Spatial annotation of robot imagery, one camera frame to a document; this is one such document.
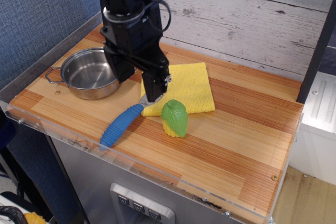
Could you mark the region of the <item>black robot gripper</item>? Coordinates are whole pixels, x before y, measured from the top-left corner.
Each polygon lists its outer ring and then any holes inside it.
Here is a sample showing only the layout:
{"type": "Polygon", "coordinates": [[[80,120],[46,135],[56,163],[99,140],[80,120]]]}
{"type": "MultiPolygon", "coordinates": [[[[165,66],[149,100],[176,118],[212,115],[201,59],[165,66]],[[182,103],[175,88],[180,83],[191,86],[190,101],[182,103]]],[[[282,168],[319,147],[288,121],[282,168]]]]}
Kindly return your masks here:
{"type": "Polygon", "coordinates": [[[171,78],[169,61],[159,46],[164,31],[161,12],[113,15],[104,11],[103,17],[103,50],[114,76],[122,83],[135,73],[135,68],[142,70],[147,100],[154,102],[167,91],[171,78]]]}

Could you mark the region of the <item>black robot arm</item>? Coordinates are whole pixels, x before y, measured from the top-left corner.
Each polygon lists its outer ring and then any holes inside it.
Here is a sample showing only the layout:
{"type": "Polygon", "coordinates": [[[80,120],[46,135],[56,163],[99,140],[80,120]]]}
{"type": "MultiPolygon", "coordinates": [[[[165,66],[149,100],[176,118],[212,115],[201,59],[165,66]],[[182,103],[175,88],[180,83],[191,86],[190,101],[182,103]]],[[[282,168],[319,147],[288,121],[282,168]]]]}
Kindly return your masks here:
{"type": "Polygon", "coordinates": [[[148,101],[167,91],[169,61],[160,49],[162,27],[159,5],[163,0],[100,0],[105,37],[104,54],[119,82],[129,79],[135,69],[142,71],[148,101]]]}

